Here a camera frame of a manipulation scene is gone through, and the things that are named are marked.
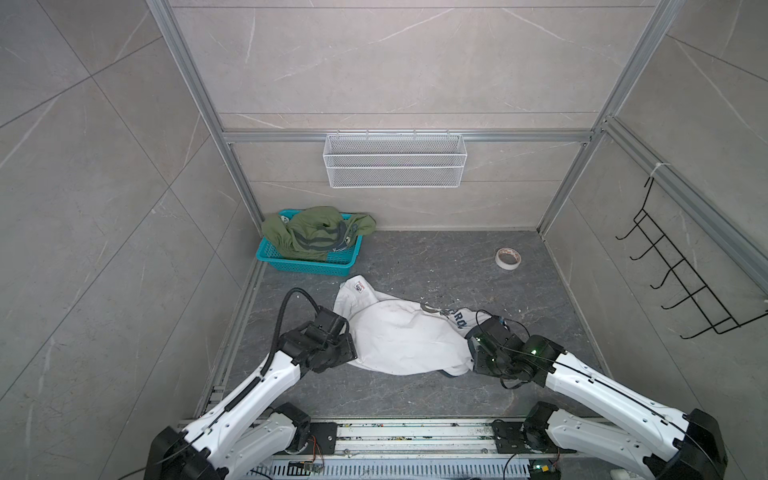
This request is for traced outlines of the white tank top navy trim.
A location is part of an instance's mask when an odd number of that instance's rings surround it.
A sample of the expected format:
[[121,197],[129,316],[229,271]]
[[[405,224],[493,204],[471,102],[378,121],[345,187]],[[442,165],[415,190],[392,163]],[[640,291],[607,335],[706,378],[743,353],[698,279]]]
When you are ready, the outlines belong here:
[[473,370],[469,332],[490,316],[468,308],[440,309],[375,290],[361,275],[339,287],[333,312],[350,324],[354,367],[393,376]]

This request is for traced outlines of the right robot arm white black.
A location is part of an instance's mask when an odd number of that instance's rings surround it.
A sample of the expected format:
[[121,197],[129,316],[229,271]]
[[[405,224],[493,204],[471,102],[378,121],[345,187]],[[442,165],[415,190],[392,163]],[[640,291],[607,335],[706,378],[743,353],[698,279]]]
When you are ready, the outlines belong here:
[[589,420],[547,402],[537,403],[512,433],[493,423],[497,447],[520,439],[535,453],[580,452],[643,479],[722,479],[728,457],[717,420],[653,401],[603,375],[541,335],[522,339],[505,318],[485,310],[458,323],[476,373],[514,390],[534,383],[602,416]]

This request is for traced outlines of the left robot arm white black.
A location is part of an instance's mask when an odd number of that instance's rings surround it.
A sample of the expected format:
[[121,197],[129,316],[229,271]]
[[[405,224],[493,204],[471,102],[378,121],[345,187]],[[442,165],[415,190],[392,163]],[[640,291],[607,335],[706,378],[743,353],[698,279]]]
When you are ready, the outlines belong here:
[[310,450],[311,417],[273,402],[306,373],[357,358],[348,320],[324,307],[315,313],[295,329],[276,331],[266,359],[219,404],[180,431],[161,431],[143,477],[237,479],[276,453]]

